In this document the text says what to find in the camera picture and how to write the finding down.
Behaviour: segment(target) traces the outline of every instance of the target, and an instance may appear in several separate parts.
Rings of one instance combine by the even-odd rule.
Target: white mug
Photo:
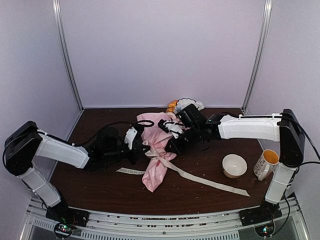
[[[266,149],[263,151],[258,162],[255,164],[253,172],[258,177],[258,180],[262,181],[271,174],[278,163],[278,154],[273,150]]]

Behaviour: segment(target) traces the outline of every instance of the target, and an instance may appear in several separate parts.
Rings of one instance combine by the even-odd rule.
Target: mug handle
[[[260,174],[259,174],[259,177],[258,177],[258,180],[259,181],[262,181],[263,179],[266,178],[268,172],[269,172],[269,169],[270,169],[270,165],[269,164],[266,164],[265,167],[264,167],[264,171],[262,171]]]

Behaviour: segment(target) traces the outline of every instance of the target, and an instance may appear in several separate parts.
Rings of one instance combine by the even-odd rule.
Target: dark brown tabletop
[[[136,121],[141,113],[161,112],[163,108],[86,109],[77,123],[70,141],[83,142],[107,123]],[[240,109],[206,108],[207,117],[214,113],[240,114]],[[117,125],[123,136],[128,125]],[[255,139],[229,139],[198,143],[171,162],[178,168],[217,183],[246,190],[250,197],[218,190],[182,178],[168,169],[163,183],[152,193],[142,183],[142,175],[116,172],[121,167],[144,171],[149,163],[145,156],[136,165],[126,159],[108,169],[86,172],[59,162],[51,179],[71,207],[82,209],[144,215],[180,215],[212,213],[258,206],[266,193],[271,176],[258,181],[253,167],[262,153]],[[242,156],[247,172],[238,179],[227,178],[222,172],[222,160],[228,154]]]

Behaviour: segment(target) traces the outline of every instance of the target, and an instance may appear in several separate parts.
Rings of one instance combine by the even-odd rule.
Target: pink fabric bag
[[[158,153],[160,157],[167,161],[171,161],[177,155],[171,152],[165,152],[164,149],[172,138],[172,133],[166,133],[158,127],[158,122],[163,119],[165,121],[172,121],[171,114],[164,112],[150,112],[138,115],[136,118],[138,121],[151,120],[154,122],[154,126],[146,127],[141,137],[144,144],[149,145],[153,152]],[[150,160],[148,167],[142,177],[142,182],[150,192],[154,192],[156,188],[163,182],[163,179],[167,173],[167,167],[164,166],[157,157],[153,157]]]

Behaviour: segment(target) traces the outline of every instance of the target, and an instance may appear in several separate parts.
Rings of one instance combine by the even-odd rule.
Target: bowl
[[[247,171],[247,162],[241,156],[229,154],[222,160],[222,170],[224,175],[230,179],[237,179]]]

